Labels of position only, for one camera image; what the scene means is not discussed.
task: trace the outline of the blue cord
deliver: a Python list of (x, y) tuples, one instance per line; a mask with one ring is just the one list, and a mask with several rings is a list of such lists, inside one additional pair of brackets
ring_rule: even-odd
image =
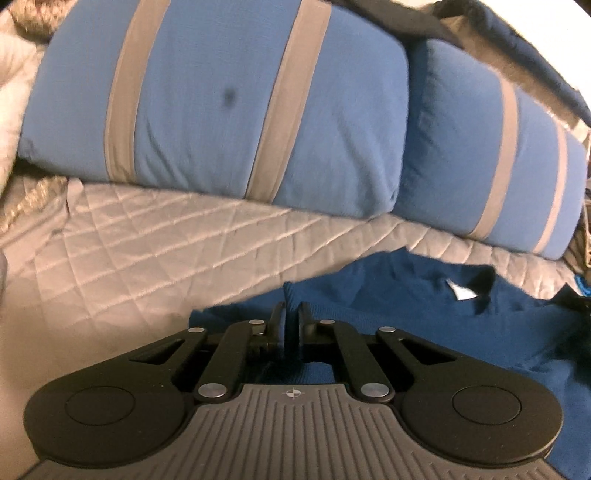
[(584, 297), (591, 297), (591, 287), (589, 287), (587, 285), (587, 282), (585, 282), (585, 279), (583, 277), (581, 277), (581, 275), (577, 275), (574, 278), (575, 282), (577, 283), (577, 286), (579, 288), (579, 290), (581, 291), (581, 293), (583, 294)]

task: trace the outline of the clothing tag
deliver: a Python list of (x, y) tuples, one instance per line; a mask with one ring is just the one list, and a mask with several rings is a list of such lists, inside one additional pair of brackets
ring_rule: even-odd
[(454, 294), (456, 295), (456, 299), (458, 299), (458, 300), (471, 300), (471, 299), (477, 298), (478, 295), (476, 295), (469, 288), (461, 287), (459, 285), (456, 285), (449, 278), (446, 281), (447, 281), (447, 284), (452, 288)]

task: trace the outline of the blue fabric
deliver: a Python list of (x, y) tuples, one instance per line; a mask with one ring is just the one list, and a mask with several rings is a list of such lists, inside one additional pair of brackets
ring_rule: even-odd
[(434, 5), (433, 14), (439, 18), (465, 15), (480, 35), (544, 82), (576, 115), (591, 125), (591, 111), (581, 93), (571, 87), (534, 46), (489, 7), (478, 0), (441, 0)]
[(139, 101), (140, 184), (244, 197), (300, 0), (173, 0)]
[[(401, 183), (393, 212), (457, 235), (478, 223), (491, 190), (502, 138), (498, 76), (456, 47), (426, 40), (410, 51), (410, 102)], [(521, 89), (511, 181), (486, 243), (531, 252), (550, 213), (558, 169), (556, 124)], [(556, 227), (541, 253), (565, 252), (584, 196), (583, 146), (567, 135), (567, 179)]]
[(574, 278), (579, 290), (585, 297), (591, 297), (591, 287), (587, 285), (587, 282), (581, 275), (577, 275)]
[(108, 179), (107, 105), (137, 6), (138, 0), (80, 0), (72, 8), (39, 67), (23, 119), (20, 157), (57, 174)]
[[(478, 298), (457, 301), (447, 279), (471, 288)], [(558, 304), (570, 296), (575, 295), (565, 287), (555, 301), (537, 300), (497, 277), (492, 267), (445, 264), (401, 249), (371, 255), (334, 274), (286, 283), (240, 304), (194, 311), (189, 325), (221, 332), (232, 322), (269, 319), (276, 302), (285, 301), (286, 332), (293, 335), (297, 308), (305, 301), (316, 319), (346, 321), (368, 334), (383, 325), (396, 326), (519, 372), (548, 387), (564, 411), (549, 463), (571, 480), (588, 480), (590, 324), (579, 311)], [(285, 384), (334, 381), (326, 365), (302, 365), (295, 359), (279, 362), (270, 378)]]
[(333, 7), (274, 203), (356, 218), (392, 211), (407, 109), (408, 62), (402, 45)]
[[(106, 108), (136, 5), (80, 0), (66, 18), (34, 85), (20, 156), (55, 173), (107, 180)], [(300, 0), (171, 1), (139, 99), (138, 184), (244, 197), (299, 6)], [(355, 218), (390, 212), (407, 113), (402, 44), (333, 7), (275, 203)]]

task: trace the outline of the dark spot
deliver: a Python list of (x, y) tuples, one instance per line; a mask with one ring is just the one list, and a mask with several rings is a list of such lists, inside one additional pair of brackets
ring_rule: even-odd
[(226, 108), (231, 108), (236, 103), (236, 90), (233, 88), (227, 88), (223, 93), (223, 105)]

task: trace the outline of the gray strap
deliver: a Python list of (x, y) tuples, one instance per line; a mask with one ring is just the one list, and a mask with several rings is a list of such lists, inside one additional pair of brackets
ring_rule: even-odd
[(170, 0), (139, 0), (115, 68), (105, 123), (105, 162), (111, 181), (134, 183), (135, 120), (150, 52)]
[(517, 108), (517, 97), (513, 85), (499, 72), (493, 69), (501, 82), (501, 94), (503, 98), (503, 130), (501, 136), (501, 147), (499, 149), (499, 160), (496, 164), (495, 175), (492, 179), (491, 190), (486, 200), (484, 210), (476, 227), (468, 236), (474, 240), (484, 240), (495, 227), (505, 197), (511, 182), (515, 153), (517, 152), (517, 138), (519, 117)]
[(533, 253), (539, 254), (544, 251), (548, 246), (554, 227), (556, 226), (556, 220), (558, 220), (558, 214), (560, 213), (560, 207), (562, 206), (562, 198), (564, 196), (564, 190), (566, 188), (566, 177), (568, 171), (568, 159), (569, 159), (569, 148), (566, 143), (566, 131), (556, 120), (556, 131), (558, 134), (558, 173), (556, 175), (556, 187), (554, 188), (554, 198), (552, 199), (552, 207), (550, 207), (550, 213), (548, 214), (548, 220), (544, 227), (544, 231), (538, 240), (538, 244), (534, 247)]
[(269, 100), (245, 198), (271, 203), (283, 181), (331, 6), (322, 0), (301, 0)]

